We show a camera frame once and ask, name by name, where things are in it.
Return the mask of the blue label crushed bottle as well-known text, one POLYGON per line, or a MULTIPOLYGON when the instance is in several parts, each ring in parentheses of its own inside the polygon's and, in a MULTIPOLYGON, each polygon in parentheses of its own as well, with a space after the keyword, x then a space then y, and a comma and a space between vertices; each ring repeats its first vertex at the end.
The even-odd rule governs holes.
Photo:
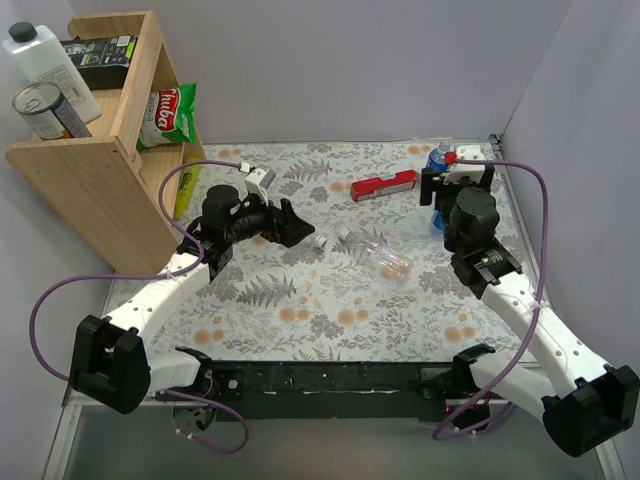
POLYGON ((451 201, 443 200, 434 207, 431 217, 431 228, 435 234, 444 235, 445 227, 448 224, 451 211, 451 201))

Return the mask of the clear bottle white cap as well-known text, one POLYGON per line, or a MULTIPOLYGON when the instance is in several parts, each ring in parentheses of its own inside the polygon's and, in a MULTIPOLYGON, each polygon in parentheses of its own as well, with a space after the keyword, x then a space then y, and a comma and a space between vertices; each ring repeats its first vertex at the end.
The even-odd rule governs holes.
POLYGON ((351 256, 372 267, 384 279, 401 282, 412 271, 412 261, 379 237, 344 228, 338 238, 351 256))

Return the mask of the Pocari Sweat blue label bottle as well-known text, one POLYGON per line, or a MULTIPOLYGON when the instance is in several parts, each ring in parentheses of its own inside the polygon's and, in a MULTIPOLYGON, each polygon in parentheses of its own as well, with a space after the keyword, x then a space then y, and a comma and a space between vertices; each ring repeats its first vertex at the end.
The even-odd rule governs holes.
POLYGON ((441 142, 436 148, 430 151, 426 168, 434 172, 446 172, 448 170, 446 156, 450 151, 450 143, 441 142))

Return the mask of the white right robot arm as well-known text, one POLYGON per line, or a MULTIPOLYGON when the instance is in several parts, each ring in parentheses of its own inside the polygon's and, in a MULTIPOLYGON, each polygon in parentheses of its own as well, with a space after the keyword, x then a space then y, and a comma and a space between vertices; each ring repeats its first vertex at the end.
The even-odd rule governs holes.
POLYGON ((447 370, 422 383, 430 393, 467 398, 447 423, 493 392, 538 418, 564 453, 579 457, 632 427, 639 377, 584 344, 543 301, 545 275, 532 283, 497 240, 500 216, 491 194, 496 165, 456 159, 444 172, 425 168, 420 202, 441 214, 444 247, 458 280, 522 344, 509 361, 485 344, 468 348, 447 370))

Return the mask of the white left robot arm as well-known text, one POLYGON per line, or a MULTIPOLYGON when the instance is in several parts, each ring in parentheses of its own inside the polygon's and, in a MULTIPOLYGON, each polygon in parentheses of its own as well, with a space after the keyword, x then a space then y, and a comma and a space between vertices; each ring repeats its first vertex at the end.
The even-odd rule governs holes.
POLYGON ((122 414, 157 392, 205 398, 215 385, 209 358, 188 347, 153 356, 151 341, 186 300, 219 275, 235 244, 260 236, 291 248, 314 231, 287 199, 274 204, 254 193, 241 198, 229 185, 210 188, 164 276, 105 317, 89 315, 80 322, 70 387, 122 414))

